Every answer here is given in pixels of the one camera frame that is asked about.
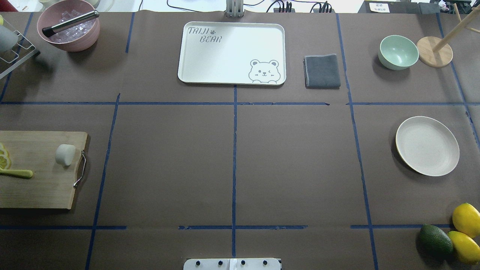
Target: gray towel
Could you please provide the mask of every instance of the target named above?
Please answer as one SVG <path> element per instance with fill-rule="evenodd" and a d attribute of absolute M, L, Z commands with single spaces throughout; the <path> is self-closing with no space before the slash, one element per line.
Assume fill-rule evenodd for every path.
<path fill-rule="evenodd" d="M 340 87 L 336 54 L 305 56 L 303 68 L 307 88 L 338 89 Z"/>

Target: yellow fruit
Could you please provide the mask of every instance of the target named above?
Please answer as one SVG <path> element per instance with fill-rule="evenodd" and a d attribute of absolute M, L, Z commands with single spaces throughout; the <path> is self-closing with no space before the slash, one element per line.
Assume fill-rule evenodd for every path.
<path fill-rule="evenodd" d="M 451 231 L 447 233 L 452 240 L 455 254 L 460 262 L 475 265 L 480 261 L 480 246 L 468 235 Z"/>
<path fill-rule="evenodd" d="M 453 225 L 455 228 L 474 238 L 480 235 L 480 213 L 471 204 L 464 203 L 453 211 Z"/>
<path fill-rule="evenodd" d="M 7 150 L 5 150 L 5 146 L 3 146 L 2 143 L 0 143 L 0 151 L 7 152 Z"/>
<path fill-rule="evenodd" d="M 7 155 L 0 155 L 0 168 L 8 169 L 10 168 L 10 164 L 11 164 L 11 161 Z"/>

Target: metal rack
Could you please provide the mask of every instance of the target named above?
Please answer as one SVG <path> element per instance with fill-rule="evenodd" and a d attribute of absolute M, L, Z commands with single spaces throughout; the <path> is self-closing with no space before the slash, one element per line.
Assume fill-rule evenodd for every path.
<path fill-rule="evenodd" d="M 12 30 L 18 37 L 17 44 L 6 52 L 0 53 L 0 79 L 40 51 L 6 20 L 3 26 Z"/>

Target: white plate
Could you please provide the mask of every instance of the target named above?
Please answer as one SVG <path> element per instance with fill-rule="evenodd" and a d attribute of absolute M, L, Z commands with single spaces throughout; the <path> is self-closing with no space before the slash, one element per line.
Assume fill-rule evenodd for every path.
<path fill-rule="evenodd" d="M 408 118 L 395 136 L 398 153 L 412 169 L 428 176 L 453 171 L 460 149 L 453 133 L 439 121 L 425 116 Z"/>
<path fill-rule="evenodd" d="M 189 22 L 183 27 L 178 77 L 185 83 L 278 86 L 286 76 L 280 25 Z"/>

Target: white sign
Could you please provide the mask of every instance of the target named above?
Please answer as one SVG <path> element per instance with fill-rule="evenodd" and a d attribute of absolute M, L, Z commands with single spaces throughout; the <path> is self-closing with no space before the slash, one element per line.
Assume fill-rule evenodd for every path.
<path fill-rule="evenodd" d="M 373 12 L 390 13 L 390 9 L 386 3 L 370 3 L 370 10 Z"/>

